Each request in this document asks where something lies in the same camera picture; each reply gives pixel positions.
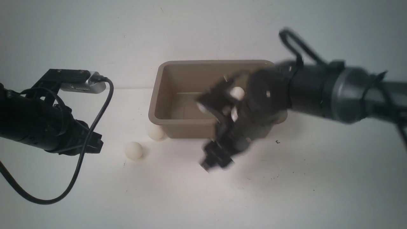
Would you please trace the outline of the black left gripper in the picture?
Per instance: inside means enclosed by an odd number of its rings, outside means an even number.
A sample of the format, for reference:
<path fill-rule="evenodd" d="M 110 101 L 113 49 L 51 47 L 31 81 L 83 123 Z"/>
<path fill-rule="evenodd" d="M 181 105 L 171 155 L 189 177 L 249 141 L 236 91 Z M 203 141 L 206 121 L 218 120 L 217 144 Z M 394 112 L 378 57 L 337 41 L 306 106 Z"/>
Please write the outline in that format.
<path fill-rule="evenodd" d="M 87 123 L 77 119 L 74 120 L 67 129 L 67 132 L 59 136 L 60 142 L 57 148 L 52 150 L 51 153 L 67 156 L 79 155 L 88 133 L 90 133 L 90 130 Z M 102 147 L 102 135 L 92 132 L 85 148 L 85 153 L 98 154 Z"/>

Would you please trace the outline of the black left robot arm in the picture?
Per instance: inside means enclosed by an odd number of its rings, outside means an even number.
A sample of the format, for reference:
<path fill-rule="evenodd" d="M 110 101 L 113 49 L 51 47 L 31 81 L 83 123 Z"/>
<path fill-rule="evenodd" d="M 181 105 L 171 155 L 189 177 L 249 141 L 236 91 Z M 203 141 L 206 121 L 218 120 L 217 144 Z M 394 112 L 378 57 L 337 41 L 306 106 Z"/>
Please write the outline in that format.
<path fill-rule="evenodd" d="M 61 101 L 57 93 L 43 87 L 17 93 L 1 85 L 1 137 L 49 153 L 79 155 L 90 127 L 75 119 L 70 107 L 54 101 Z"/>

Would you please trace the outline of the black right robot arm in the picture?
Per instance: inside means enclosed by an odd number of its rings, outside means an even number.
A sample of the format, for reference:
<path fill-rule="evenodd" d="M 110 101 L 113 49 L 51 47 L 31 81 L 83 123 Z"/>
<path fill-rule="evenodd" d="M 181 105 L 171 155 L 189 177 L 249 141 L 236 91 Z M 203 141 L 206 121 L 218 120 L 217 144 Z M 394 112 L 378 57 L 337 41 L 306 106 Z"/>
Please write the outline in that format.
<path fill-rule="evenodd" d="M 384 81 L 385 75 L 346 67 L 342 61 L 285 61 L 227 75 L 196 99 L 217 120 L 200 164 L 206 171 L 228 167 L 287 110 L 345 124 L 365 118 L 391 122 L 406 144 L 406 82 Z"/>

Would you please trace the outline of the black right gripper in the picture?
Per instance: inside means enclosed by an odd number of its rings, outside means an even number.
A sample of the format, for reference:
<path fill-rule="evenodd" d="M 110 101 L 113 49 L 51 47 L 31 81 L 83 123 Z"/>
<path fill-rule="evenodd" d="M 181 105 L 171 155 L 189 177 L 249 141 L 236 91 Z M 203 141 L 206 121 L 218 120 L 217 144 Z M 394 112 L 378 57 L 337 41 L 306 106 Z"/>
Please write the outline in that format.
<path fill-rule="evenodd" d="M 205 171 L 229 167 L 234 163 L 234 153 L 244 152 L 274 125 L 287 119 L 289 80 L 282 72 L 270 68 L 250 75 L 245 96 L 236 108 L 237 120 L 217 142 L 210 140 L 203 147 L 200 166 Z"/>

